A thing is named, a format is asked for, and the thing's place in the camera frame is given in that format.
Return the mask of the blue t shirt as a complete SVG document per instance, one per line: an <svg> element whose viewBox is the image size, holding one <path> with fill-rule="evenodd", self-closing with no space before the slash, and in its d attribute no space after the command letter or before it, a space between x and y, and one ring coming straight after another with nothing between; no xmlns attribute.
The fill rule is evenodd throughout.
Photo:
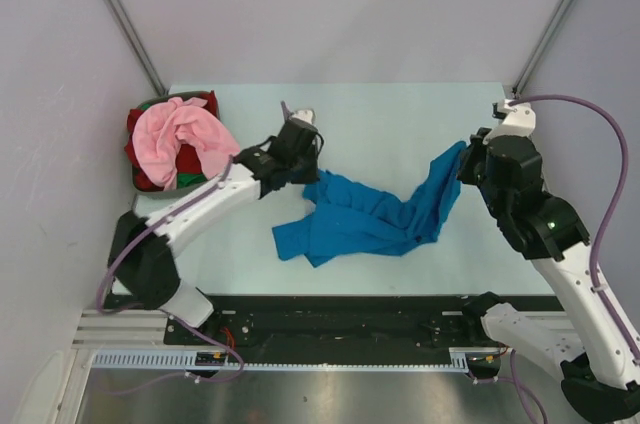
<svg viewBox="0 0 640 424"><path fill-rule="evenodd" d="M431 161L426 180L406 201L321 171L302 192L313 211L272 228L278 258L303 256L317 268L338 256L399 257L435 243L461 192L457 172L465 149L459 141Z"/></svg>

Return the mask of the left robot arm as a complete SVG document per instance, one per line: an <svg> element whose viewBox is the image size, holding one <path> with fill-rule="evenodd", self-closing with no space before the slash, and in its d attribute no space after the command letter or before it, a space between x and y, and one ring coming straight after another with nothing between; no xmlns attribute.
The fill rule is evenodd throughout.
<svg viewBox="0 0 640 424"><path fill-rule="evenodd" d="M139 216L128 211L117 221L108 270L96 297L103 308L109 286L119 282L133 305L160 310L186 324L197 342L214 341L221 320L211 300L179 276L176 259L200 234L226 214L288 184L318 178L323 137L310 109L291 113L275 136L242 150L207 183L174 203Z"/></svg>

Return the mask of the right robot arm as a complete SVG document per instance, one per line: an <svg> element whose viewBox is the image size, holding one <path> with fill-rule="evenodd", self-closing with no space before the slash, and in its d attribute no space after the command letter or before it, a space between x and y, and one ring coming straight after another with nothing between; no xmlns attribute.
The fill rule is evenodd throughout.
<svg viewBox="0 0 640 424"><path fill-rule="evenodd" d="M590 423L639 413L639 334L590 262L589 234L566 200L543 188L542 157L526 136L481 128L461 154L459 180L477 187L502 235L553 290L576 334L570 339L486 292L463 310L473 345L507 345L554 378Z"/></svg>

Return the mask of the pink t shirt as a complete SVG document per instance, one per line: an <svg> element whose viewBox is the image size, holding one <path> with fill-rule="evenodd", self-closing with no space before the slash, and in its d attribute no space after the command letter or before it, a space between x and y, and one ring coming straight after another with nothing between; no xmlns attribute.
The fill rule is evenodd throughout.
<svg viewBox="0 0 640 424"><path fill-rule="evenodd" d="M144 192L181 190L224 170L240 146L218 118L214 92L174 96L132 109L125 153L135 187Z"/></svg>

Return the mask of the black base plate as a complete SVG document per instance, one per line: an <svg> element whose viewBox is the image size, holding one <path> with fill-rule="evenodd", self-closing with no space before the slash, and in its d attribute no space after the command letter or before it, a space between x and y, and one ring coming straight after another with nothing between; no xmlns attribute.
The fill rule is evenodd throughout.
<svg viewBox="0 0 640 424"><path fill-rule="evenodd" d="M212 296L200 332L251 357L360 360L394 351L414 356L453 348L490 349L493 341L464 316L460 296Z"/></svg>

